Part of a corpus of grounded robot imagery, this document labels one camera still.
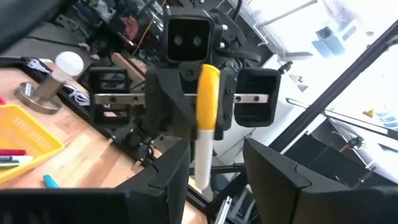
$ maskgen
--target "pen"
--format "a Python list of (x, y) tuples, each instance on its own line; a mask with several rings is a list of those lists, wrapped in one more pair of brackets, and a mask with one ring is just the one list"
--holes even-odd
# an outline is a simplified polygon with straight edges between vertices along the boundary
[(44, 185), (46, 186), (46, 188), (50, 188), (50, 189), (58, 189), (59, 188), (59, 186), (55, 182), (55, 180), (48, 174), (43, 176), (43, 181), (44, 181)]
[(26, 150), (23, 149), (0, 149), (0, 156), (24, 156)]
[(13, 168), (19, 166), (18, 161), (0, 162), (0, 168)]
[(26, 164), (33, 160), (33, 156), (0, 156), (0, 162), (17, 161), (19, 164)]

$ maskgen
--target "orange object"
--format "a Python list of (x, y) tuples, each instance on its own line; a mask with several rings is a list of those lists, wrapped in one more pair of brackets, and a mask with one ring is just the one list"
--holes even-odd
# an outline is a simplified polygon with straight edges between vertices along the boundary
[(373, 109), (371, 109), (369, 111), (363, 111), (362, 114), (365, 114), (366, 116), (368, 116), (370, 118), (373, 118), (374, 111), (373, 111)]
[(202, 65), (197, 94), (197, 125), (201, 130), (216, 128), (220, 71), (212, 65)]
[(37, 167), (60, 152), (64, 145), (19, 105), (0, 106), (0, 149), (25, 149), (33, 161), (0, 170), (0, 183)]

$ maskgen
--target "white cable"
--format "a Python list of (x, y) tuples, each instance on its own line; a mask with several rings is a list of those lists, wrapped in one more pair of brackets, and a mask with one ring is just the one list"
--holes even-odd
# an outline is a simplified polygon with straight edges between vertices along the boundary
[(72, 93), (69, 94), (70, 98), (73, 98), (79, 106), (89, 106), (90, 105), (90, 98), (85, 94), (85, 92), (79, 90), (77, 87), (72, 85), (71, 83), (66, 83), (64, 87), (69, 88), (72, 90)]

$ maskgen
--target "red marker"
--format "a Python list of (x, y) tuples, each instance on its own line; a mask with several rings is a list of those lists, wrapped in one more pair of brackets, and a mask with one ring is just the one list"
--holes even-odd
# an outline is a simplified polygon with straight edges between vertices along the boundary
[(0, 156), (24, 156), (26, 150), (23, 149), (0, 149)]

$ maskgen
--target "yellow marker cap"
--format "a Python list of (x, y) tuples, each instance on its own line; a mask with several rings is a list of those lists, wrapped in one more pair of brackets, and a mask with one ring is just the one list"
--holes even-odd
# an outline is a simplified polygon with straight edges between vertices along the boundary
[(197, 95), (198, 129), (214, 130), (216, 128), (219, 90), (220, 71), (212, 65), (202, 65)]

